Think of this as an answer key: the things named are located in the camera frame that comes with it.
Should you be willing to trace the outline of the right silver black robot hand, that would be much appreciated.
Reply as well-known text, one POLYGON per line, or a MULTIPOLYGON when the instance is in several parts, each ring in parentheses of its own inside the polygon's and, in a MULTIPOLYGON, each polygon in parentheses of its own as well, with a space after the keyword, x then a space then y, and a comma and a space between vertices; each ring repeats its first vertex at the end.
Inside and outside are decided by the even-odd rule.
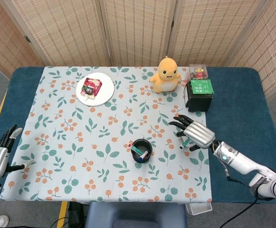
POLYGON ((182 114, 174 117, 174 120, 169 122, 168 125, 173 125, 180 129, 176 133, 177 137, 186 138, 185 140, 183 139, 182 144, 179 146, 181 150, 188 146, 188 142, 193 143, 189 147, 189 151, 192 152, 198 149, 207 149, 215 141, 215 133, 198 121, 194 121, 182 114))

